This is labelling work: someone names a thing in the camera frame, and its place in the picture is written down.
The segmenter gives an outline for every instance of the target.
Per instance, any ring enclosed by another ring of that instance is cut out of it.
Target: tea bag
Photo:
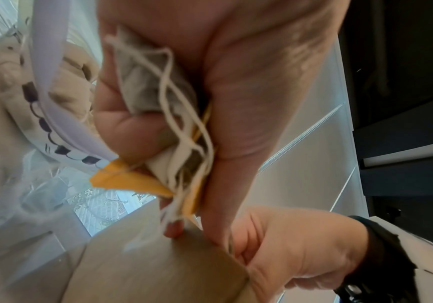
[[[200,117],[195,90],[170,49],[156,48],[121,26],[116,37],[106,40],[115,49],[119,86],[128,111],[134,115],[163,113],[178,143],[145,162],[154,178],[134,171],[121,174],[128,165],[117,160],[92,178],[93,185],[173,198],[163,210],[162,224],[194,214],[214,158],[204,125],[209,109]]]

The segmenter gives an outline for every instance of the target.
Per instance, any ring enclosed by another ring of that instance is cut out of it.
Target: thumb
[[[266,234],[258,252],[248,265],[253,290],[262,303],[280,294],[294,275],[295,261],[283,249],[281,235]]]

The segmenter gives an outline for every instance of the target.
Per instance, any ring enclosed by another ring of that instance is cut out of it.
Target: white string
[[[142,66],[147,68],[150,72],[152,72],[155,76],[159,77],[161,79],[160,85],[159,85],[159,97],[160,97],[160,104],[163,110],[163,113],[165,114],[165,118],[167,119],[167,122],[171,129],[175,132],[175,134],[178,136],[178,138],[187,144],[189,147],[191,147],[194,150],[197,150],[203,157],[207,156],[209,158],[208,166],[206,167],[206,174],[209,174],[211,171],[211,167],[213,165],[214,161],[214,147],[213,143],[211,142],[211,137],[206,129],[206,126],[203,124],[203,122],[200,120],[198,114],[194,110],[193,106],[189,102],[189,100],[186,98],[185,94],[182,93],[182,91],[174,84],[174,82],[170,78],[171,69],[173,68],[174,64],[174,57],[173,53],[168,48],[161,48],[156,49],[154,51],[139,51],[137,49],[133,49],[126,44],[122,43],[118,40],[117,37],[114,36],[107,36],[105,38],[105,41],[113,45],[115,48],[119,48],[121,50],[124,50],[125,52],[131,54],[133,58]],[[164,71],[161,71],[161,69],[156,66],[154,63],[152,63],[149,59],[147,59],[143,54],[166,54],[168,56],[168,61],[165,66]],[[166,89],[169,87],[173,93],[176,95],[176,97],[180,100],[180,102],[183,104],[185,109],[188,111],[191,119],[196,124],[198,129],[200,130],[206,146],[208,148],[208,153],[205,155],[203,148],[199,145],[197,145],[192,138],[184,134],[181,129],[179,128],[178,124],[176,123],[173,115],[171,114],[171,111],[169,111],[169,104],[168,99],[166,98]]]

